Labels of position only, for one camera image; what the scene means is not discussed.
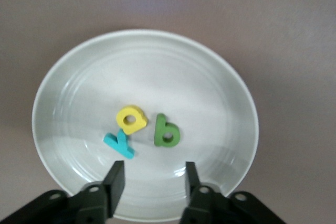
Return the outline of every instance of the gray background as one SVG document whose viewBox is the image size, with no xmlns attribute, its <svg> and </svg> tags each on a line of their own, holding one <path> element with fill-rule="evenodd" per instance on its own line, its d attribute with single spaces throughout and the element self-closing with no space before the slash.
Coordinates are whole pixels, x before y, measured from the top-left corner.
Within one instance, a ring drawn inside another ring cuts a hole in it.
<svg viewBox="0 0 336 224">
<path fill-rule="evenodd" d="M 260 120 L 239 189 L 287 223 L 335 222 L 336 0 L 0 0 L 0 219 L 59 188 L 31 132 L 44 75 L 84 40 L 128 28 L 178 33 L 223 56 Z"/>
</svg>

